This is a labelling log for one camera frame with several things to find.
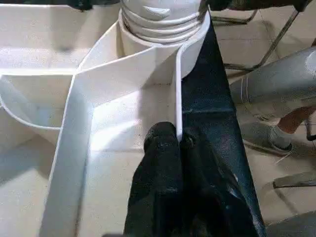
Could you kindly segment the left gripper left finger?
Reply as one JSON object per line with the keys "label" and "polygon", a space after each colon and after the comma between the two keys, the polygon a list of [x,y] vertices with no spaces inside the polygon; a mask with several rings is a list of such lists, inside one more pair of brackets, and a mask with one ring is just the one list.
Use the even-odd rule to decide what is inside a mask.
{"label": "left gripper left finger", "polygon": [[183,225],[183,179],[176,129],[153,125],[136,168],[123,233],[128,237],[178,237]]}

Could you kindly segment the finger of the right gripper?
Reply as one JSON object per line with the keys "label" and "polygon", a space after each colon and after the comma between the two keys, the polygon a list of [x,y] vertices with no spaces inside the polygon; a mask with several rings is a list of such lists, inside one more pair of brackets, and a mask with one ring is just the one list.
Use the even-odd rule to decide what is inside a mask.
{"label": "finger of the right gripper", "polygon": [[76,10],[91,10],[93,8],[90,0],[67,0],[67,5]]}
{"label": "finger of the right gripper", "polygon": [[306,0],[208,0],[209,7],[213,11],[230,10],[256,10],[270,7],[283,7],[292,5],[298,11],[305,8]]}

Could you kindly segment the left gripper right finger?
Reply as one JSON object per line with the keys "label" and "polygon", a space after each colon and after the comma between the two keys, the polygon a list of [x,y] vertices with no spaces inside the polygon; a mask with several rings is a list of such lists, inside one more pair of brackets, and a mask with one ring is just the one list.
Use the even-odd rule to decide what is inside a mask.
{"label": "left gripper right finger", "polygon": [[256,237],[237,179],[205,134],[184,131],[180,143],[189,237]]}

